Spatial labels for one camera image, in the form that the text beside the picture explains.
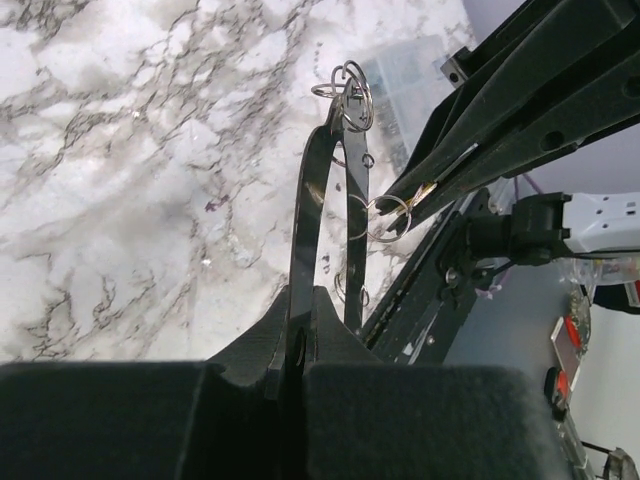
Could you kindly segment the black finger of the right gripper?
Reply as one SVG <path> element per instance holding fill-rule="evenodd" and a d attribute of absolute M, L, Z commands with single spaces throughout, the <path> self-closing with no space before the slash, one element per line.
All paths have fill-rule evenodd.
<path fill-rule="evenodd" d="M 421 222 L 499 177 L 569 155 L 639 122 L 639 57 L 574 64 L 531 93 L 498 70 L 476 94 L 468 81 L 442 105 L 449 127 L 430 121 L 394 194 L 411 199 L 422 184 L 438 187 L 413 208 Z"/>
<path fill-rule="evenodd" d="M 475 50 L 389 192 L 439 200 L 639 122 L 639 4 L 526 1 Z"/>

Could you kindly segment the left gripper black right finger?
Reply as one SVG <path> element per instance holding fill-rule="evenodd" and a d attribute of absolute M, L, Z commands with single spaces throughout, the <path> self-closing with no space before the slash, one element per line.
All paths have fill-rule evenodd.
<path fill-rule="evenodd" d="M 567 479 L 542 392 L 496 366 L 382 363 L 314 291 L 302 379 L 303 479 Z"/>

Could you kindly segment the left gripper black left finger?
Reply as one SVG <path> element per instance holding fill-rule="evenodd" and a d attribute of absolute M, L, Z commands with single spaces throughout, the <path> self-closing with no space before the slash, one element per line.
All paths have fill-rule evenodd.
<path fill-rule="evenodd" d="M 1 369 L 5 479 L 290 479 L 281 398 L 287 296 L 211 359 Z"/>

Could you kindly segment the large metal key ring band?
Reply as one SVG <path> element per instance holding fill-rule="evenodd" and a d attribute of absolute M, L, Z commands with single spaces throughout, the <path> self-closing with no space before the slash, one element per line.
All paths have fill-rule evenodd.
<path fill-rule="evenodd" d="M 370 222 L 384 201 L 396 213 L 410 216 L 412 199 L 370 194 L 375 159 L 368 133 L 374 123 L 372 89 L 363 68 L 353 60 L 336 66 L 329 81 L 312 88 L 325 98 L 325 120 L 310 134 L 300 163 L 289 270 L 286 338 L 289 347 L 308 344 L 314 336 L 312 312 L 319 261 L 331 229 L 338 230 L 338 266 L 334 287 L 342 318 L 356 332 L 368 301 L 365 287 L 368 245 L 391 243 L 397 235 L 375 234 Z"/>

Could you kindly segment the yellow key tag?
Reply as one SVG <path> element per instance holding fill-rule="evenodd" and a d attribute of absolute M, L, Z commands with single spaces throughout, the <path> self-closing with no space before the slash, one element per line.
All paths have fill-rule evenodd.
<path fill-rule="evenodd" d="M 438 187 L 438 183 L 428 183 L 422 184 L 414 193 L 412 198 L 408 201 L 408 206 L 410 209 L 415 208 L 419 203 L 421 203 L 426 197 L 428 197 L 436 188 Z"/>

